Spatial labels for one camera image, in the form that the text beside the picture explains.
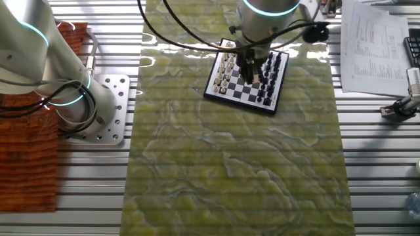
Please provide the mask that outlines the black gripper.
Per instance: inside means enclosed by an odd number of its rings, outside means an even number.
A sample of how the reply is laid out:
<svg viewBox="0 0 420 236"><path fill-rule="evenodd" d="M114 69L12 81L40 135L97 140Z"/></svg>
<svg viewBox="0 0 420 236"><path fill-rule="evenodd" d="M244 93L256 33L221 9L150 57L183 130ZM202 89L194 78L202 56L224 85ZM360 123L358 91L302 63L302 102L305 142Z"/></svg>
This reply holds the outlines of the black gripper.
<svg viewBox="0 0 420 236"><path fill-rule="evenodd" d="M257 58L257 52L255 49L245 49L241 50L237 54L236 58L236 65L240 68L245 68L241 70L241 76L242 79L245 82L249 82L249 70L246 68L248 65L254 64L256 67L252 67L251 72L251 82L253 84L260 83L260 75L261 75L261 69L260 67L264 63L264 58Z"/></svg>

